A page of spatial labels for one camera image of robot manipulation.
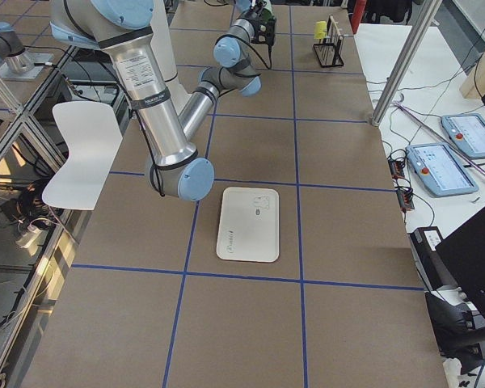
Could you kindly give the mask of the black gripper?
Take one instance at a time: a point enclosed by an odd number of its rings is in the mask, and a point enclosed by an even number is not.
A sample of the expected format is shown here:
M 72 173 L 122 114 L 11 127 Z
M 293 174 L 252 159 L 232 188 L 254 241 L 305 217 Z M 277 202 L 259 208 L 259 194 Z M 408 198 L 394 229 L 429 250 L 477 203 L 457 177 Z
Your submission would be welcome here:
M 251 39 L 253 44 L 274 44 L 275 43 L 275 30 L 276 30 L 276 17 L 273 15 L 268 21 L 264 21 L 261 18 L 262 8 L 254 9 L 251 14 L 252 26 L 255 34 Z

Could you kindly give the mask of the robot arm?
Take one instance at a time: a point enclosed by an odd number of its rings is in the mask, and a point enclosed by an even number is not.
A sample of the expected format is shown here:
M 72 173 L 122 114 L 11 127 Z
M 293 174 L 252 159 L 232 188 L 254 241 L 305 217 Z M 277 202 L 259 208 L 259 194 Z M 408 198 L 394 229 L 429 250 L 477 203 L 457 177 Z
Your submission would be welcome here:
M 208 6 L 235 6 L 240 12 L 250 10 L 256 5 L 256 0 L 204 0 Z
M 137 115 L 150 151 L 146 174 L 161 196 L 198 201 L 214 181 L 212 163 L 198 154 L 192 138 L 223 91 L 256 94 L 260 74 L 248 49 L 273 46 L 276 17 L 269 1 L 237 1 L 240 16 L 213 47 L 217 66 L 204 70 L 196 89 L 176 108 L 176 80 L 161 67 L 174 55 L 161 1 L 53 1 L 53 37 L 106 53 L 129 106 Z

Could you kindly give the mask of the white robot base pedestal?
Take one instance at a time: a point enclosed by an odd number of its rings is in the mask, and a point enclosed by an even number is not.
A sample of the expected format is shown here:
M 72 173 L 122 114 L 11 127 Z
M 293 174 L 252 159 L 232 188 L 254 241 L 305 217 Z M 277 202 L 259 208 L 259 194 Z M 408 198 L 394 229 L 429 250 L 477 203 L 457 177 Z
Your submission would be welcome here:
M 150 43 L 151 48 L 163 80 L 171 93 L 171 100 L 175 109 L 178 113 L 181 113 L 191 95 L 179 79 L 164 1 L 154 0 L 150 26 L 154 33 Z

